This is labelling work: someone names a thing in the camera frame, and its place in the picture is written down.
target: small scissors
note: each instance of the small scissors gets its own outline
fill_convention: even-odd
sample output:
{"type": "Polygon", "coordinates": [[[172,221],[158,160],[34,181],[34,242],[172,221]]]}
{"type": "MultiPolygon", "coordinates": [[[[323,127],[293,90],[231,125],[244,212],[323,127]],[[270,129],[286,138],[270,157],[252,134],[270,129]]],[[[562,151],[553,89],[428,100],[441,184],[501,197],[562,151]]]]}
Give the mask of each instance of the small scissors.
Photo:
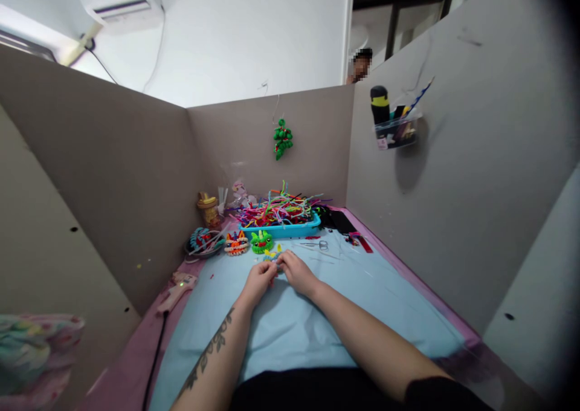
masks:
{"type": "Polygon", "coordinates": [[[328,242],[327,241],[320,241],[318,243],[301,243],[300,245],[306,246],[317,246],[321,251],[328,251],[328,242]]]}

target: blue plastic basket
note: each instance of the blue plastic basket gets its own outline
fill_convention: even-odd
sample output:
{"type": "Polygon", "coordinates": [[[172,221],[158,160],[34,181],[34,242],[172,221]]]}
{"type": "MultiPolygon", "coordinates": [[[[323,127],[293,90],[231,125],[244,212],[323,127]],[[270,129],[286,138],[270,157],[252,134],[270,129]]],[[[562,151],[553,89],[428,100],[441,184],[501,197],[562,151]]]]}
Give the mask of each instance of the blue plastic basket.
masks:
{"type": "Polygon", "coordinates": [[[258,234],[258,231],[267,231],[273,239],[285,239],[285,238],[299,238],[313,236],[318,233],[318,226],[320,225],[320,217],[314,212],[312,212],[313,220],[312,222],[307,222],[305,224],[292,224],[292,225],[273,225],[271,227],[252,227],[244,228],[240,224],[240,230],[246,233],[246,237],[252,240],[250,233],[258,234]]]}

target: hanging green ornament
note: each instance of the hanging green ornament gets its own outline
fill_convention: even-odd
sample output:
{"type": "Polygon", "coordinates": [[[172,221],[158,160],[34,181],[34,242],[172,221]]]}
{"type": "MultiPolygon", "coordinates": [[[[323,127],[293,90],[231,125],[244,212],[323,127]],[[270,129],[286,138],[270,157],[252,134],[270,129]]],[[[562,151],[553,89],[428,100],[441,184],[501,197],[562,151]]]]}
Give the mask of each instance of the hanging green ornament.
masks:
{"type": "Polygon", "coordinates": [[[276,153],[276,160],[280,160],[280,157],[284,155],[284,151],[288,148],[292,148],[294,144],[292,144],[292,131],[290,129],[285,128],[286,121],[281,119],[278,121],[278,127],[274,131],[274,140],[277,141],[276,145],[274,146],[274,152],[276,153]]]}

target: forearm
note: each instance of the forearm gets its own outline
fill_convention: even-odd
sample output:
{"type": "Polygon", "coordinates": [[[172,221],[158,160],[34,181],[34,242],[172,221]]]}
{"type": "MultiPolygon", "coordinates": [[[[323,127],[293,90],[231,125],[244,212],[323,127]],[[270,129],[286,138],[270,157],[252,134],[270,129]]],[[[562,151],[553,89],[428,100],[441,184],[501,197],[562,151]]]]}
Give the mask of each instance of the forearm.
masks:
{"type": "Polygon", "coordinates": [[[414,380],[449,377],[411,343],[329,285],[320,282],[309,297],[353,359],[392,398],[403,402],[414,380]]]}
{"type": "Polygon", "coordinates": [[[228,409],[248,343],[253,308],[240,295],[187,377],[171,411],[228,409]]]}

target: clear plastic holder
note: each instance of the clear plastic holder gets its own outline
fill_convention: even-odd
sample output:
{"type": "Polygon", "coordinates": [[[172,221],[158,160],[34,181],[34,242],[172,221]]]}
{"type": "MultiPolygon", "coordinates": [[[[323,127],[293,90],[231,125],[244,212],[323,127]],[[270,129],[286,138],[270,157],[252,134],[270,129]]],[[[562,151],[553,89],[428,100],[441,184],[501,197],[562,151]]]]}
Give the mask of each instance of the clear plastic holder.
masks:
{"type": "Polygon", "coordinates": [[[421,114],[414,108],[407,116],[375,124],[380,150],[400,148],[417,142],[417,120],[421,114]]]}

